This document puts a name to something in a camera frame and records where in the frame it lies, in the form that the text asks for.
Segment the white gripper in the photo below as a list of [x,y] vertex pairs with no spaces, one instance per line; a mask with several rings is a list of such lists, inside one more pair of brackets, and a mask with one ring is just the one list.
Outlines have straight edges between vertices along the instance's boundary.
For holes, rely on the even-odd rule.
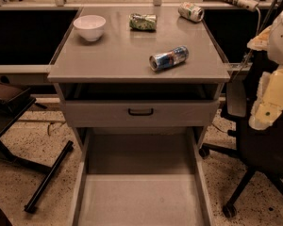
[[251,109],[249,125],[255,130],[272,126],[283,112],[283,65],[264,72],[259,79],[257,99]]

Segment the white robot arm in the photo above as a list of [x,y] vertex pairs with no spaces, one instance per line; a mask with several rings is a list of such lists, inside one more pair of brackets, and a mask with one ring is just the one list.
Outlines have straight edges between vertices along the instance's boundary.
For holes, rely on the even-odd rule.
[[270,26],[247,43],[247,47],[266,51],[267,57],[278,65],[275,71],[264,72],[260,77],[257,99],[248,122],[255,130],[265,130],[283,112],[283,10]]

